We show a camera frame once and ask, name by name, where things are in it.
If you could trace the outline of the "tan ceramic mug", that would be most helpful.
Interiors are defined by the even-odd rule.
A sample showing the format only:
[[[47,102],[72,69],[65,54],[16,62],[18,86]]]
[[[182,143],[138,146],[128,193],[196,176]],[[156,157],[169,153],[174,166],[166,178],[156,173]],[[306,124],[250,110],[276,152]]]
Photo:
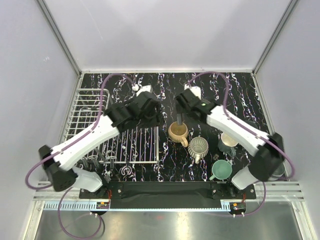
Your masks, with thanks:
[[[168,135],[174,143],[180,143],[185,148],[189,145],[187,140],[188,127],[185,123],[178,125],[176,121],[173,122],[168,128]]]

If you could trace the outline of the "grey glazed mug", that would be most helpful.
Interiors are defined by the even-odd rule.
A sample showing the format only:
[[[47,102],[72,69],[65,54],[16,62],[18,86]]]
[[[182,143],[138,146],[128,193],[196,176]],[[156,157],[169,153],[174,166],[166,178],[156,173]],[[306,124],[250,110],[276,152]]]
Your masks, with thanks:
[[[273,174],[271,175],[271,177],[269,178],[272,181],[276,181],[279,178],[281,178],[285,173],[285,166],[283,163],[281,163],[277,169],[273,172]]]

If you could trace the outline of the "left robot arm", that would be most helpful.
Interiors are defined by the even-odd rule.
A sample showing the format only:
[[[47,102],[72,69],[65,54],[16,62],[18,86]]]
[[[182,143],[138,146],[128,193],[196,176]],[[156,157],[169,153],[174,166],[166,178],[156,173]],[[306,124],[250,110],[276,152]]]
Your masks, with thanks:
[[[128,130],[161,126],[164,122],[161,103],[154,93],[143,91],[128,101],[114,103],[96,121],[69,140],[54,146],[42,146],[38,152],[45,159],[43,168],[53,189],[70,187],[89,191],[95,198],[107,195],[106,180],[96,172],[75,164],[100,144]]]

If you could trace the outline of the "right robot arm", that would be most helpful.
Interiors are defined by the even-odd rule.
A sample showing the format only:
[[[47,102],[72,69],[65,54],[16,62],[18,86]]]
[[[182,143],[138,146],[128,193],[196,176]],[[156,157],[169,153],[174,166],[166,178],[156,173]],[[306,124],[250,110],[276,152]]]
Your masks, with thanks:
[[[226,186],[233,199],[239,198],[245,188],[255,182],[267,182],[285,160],[283,138],[252,127],[237,118],[220,104],[201,99],[188,88],[175,97],[176,111],[191,119],[207,124],[226,133],[240,144],[251,156],[251,162],[239,170]]]

